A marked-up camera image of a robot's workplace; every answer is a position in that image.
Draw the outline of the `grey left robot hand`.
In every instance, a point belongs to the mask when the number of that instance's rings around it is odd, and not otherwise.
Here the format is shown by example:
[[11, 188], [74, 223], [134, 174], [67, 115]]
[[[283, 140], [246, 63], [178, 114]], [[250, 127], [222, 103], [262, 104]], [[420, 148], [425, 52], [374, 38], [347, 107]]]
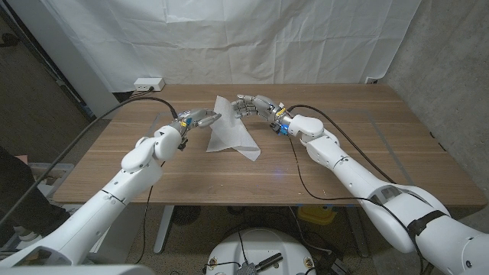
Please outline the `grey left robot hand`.
[[216, 113], [211, 109], [195, 108], [178, 114], [170, 125], [184, 135], [193, 128], [205, 128], [212, 125], [221, 116], [220, 113]]

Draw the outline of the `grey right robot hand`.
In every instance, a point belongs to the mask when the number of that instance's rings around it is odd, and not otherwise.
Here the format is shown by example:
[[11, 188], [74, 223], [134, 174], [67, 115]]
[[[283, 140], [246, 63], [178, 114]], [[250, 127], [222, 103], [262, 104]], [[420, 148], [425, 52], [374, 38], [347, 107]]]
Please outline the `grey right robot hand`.
[[287, 116], [286, 109], [280, 107], [263, 95], [237, 95], [238, 99], [231, 103], [236, 118], [257, 115], [268, 122], [282, 122]]

